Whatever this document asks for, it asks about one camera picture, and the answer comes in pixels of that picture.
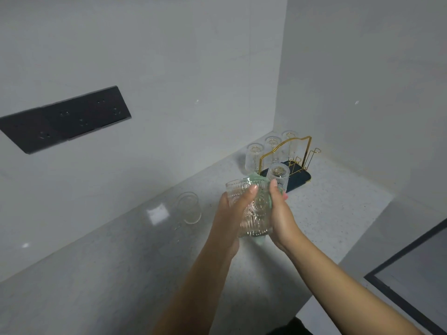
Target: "clear glass cup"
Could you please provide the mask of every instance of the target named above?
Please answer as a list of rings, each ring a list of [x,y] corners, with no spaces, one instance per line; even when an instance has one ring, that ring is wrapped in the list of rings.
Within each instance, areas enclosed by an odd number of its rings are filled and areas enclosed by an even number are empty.
[[[259,143],[252,143],[247,147],[247,152],[245,153],[245,169],[249,173],[258,173],[259,169],[259,159],[264,155],[264,146]]]
[[[292,137],[298,137],[298,133],[293,130],[286,130],[284,133],[282,133],[283,141],[286,141]],[[298,141],[299,140],[292,140],[283,146],[284,157],[287,160],[295,160],[298,151]]]
[[[247,177],[228,182],[226,184],[228,202],[232,206],[252,184],[257,184],[259,190],[256,198],[244,211],[244,217],[240,223],[239,237],[267,235],[271,230],[269,181]]]
[[[290,169],[284,163],[276,163],[270,166],[267,172],[267,179],[276,179],[278,187],[282,188],[284,192],[287,191],[287,185],[289,183]]]
[[[273,149],[275,149],[280,143],[282,142],[280,137],[277,136],[269,136],[265,139],[265,143],[264,143],[264,154],[267,154],[269,152],[271,152]],[[273,163],[278,163],[279,162],[279,157],[281,155],[281,151],[277,150],[276,152],[274,152],[273,154],[267,156],[265,158],[265,162],[266,164],[273,164]]]
[[[189,225],[197,223],[202,217],[198,196],[192,191],[184,192],[177,197],[176,210],[180,219]]]

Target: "electrical outlet panel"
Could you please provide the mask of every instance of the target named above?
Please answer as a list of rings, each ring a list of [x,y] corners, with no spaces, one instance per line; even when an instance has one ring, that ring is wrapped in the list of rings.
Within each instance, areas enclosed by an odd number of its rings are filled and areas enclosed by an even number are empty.
[[[32,154],[131,118],[117,86],[0,118],[0,130]]]

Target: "forearm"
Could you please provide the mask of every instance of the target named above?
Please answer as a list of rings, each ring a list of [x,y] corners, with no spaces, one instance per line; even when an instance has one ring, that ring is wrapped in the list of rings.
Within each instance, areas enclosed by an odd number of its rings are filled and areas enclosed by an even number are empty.
[[[286,254],[343,334],[421,334],[393,308],[348,276],[302,233],[295,235],[286,247]]]
[[[153,334],[208,334],[232,257],[206,244]]]

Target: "fingernail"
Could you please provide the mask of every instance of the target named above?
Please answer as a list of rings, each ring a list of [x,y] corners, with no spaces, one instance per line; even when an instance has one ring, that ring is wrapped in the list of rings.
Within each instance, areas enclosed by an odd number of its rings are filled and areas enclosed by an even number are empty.
[[[250,193],[254,194],[257,191],[257,184],[250,186],[249,191]]]

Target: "person's right hand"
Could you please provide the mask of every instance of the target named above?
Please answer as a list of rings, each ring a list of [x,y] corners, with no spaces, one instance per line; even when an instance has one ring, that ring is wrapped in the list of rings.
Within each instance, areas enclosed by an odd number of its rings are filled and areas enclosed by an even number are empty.
[[[296,225],[292,211],[284,201],[278,189],[276,180],[270,182],[270,196],[272,198],[272,227],[270,238],[273,243],[283,252],[287,252],[288,246],[296,242],[296,239],[303,235]]]

